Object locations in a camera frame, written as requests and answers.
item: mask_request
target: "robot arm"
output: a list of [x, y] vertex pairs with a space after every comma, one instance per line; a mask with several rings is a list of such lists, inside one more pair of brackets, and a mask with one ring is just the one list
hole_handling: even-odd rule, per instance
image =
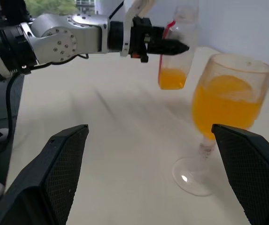
[[162, 39], [164, 28], [153, 27], [147, 18], [134, 17], [129, 23], [139, 15], [129, 11], [124, 23], [103, 15], [43, 14], [31, 23], [0, 29], [0, 81], [14, 73], [30, 74], [37, 65], [63, 64], [79, 54], [120, 52], [148, 62], [147, 53], [175, 55], [189, 49], [177, 40]]

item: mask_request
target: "glass stem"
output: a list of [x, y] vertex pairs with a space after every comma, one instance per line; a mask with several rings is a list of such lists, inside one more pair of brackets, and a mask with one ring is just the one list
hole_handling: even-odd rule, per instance
[[215, 149], [215, 140], [203, 136], [203, 141], [199, 145], [199, 154], [201, 159], [206, 159]]

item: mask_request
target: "table surface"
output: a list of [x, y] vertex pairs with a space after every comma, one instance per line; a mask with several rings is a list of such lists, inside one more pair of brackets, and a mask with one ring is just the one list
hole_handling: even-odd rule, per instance
[[[7, 187], [52, 135], [88, 124], [68, 225], [248, 225], [217, 150], [210, 168], [213, 195], [186, 193], [171, 173], [201, 140], [190, 103], [214, 53], [197, 49], [180, 91], [159, 90], [158, 56], [141, 64], [118, 54], [92, 55], [26, 76]], [[269, 141], [269, 91], [251, 131]]]

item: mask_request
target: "silver arm segment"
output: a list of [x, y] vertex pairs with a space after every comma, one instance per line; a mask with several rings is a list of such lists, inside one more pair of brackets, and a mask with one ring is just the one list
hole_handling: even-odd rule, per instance
[[78, 54], [108, 52], [107, 16], [43, 14], [21, 27], [39, 64], [64, 62]]

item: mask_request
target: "orange juice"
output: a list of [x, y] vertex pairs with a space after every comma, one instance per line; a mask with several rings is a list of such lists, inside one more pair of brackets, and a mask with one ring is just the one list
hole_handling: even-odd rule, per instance
[[230, 76], [214, 77], [206, 87], [199, 85], [194, 94], [193, 119], [200, 132], [214, 139], [214, 123], [237, 128], [250, 128], [257, 118], [262, 101], [254, 102], [252, 87]]
[[176, 68], [162, 68], [158, 77], [159, 87], [163, 90], [182, 89], [185, 81], [185, 72]]

